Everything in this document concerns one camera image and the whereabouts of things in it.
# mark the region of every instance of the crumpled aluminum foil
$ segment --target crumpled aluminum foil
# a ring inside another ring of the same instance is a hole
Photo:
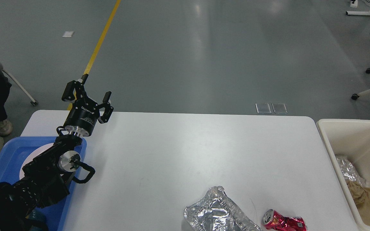
[[[261,231],[222,186],[210,188],[201,200],[186,207],[184,217],[195,231]]]
[[[335,155],[336,160],[338,161],[339,167],[342,171],[342,175],[345,180],[356,181],[362,187],[365,187],[365,179],[360,177],[358,174],[355,166],[348,160],[348,158],[344,155]]]

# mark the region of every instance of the robotic arm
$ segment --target robotic arm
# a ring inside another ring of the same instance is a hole
[[[64,125],[57,128],[58,137],[54,145],[22,168],[24,178],[12,185],[0,183],[1,231],[29,230],[32,222],[25,217],[33,209],[58,203],[69,194],[67,186],[71,180],[78,184],[86,183],[94,175],[94,168],[82,162],[74,148],[81,145],[82,136],[92,134],[97,120],[99,123],[108,122],[113,107],[109,103],[110,91],[105,93],[101,104],[87,96],[84,89],[87,77],[88,74],[84,74],[78,81],[66,85],[62,100],[71,102],[72,109]],[[74,176],[79,167],[89,172],[83,180]]]

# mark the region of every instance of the aluminum foil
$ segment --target aluminum foil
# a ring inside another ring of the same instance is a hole
[[[351,163],[351,161],[348,160],[348,158],[346,158],[346,156],[335,155],[335,157],[345,180],[358,182],[362,187],[366,186],[365,179],[360,177],[355,166]]]
[[[186,207],[184,217],[195,231],[261,231],[222,186],[210,188],[201,200]]]

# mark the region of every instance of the caster wheel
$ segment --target caster wheel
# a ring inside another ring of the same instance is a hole
[[[359,98],[359,95],[358,94],[353,94],[352,96],[351,96],[351,98],[353,99],[353,100],[357,100],[358,98]]]

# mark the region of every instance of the white table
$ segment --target white table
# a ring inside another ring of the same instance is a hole
[[[56,136],[67,114],[37,111],[22,136]],[[308,117],[114,112],[87,142],[96,174],[76,187],[66,231],[190,231],[183,209],[216,185],[257,224],[275,209],[310,231],[358,230]]]

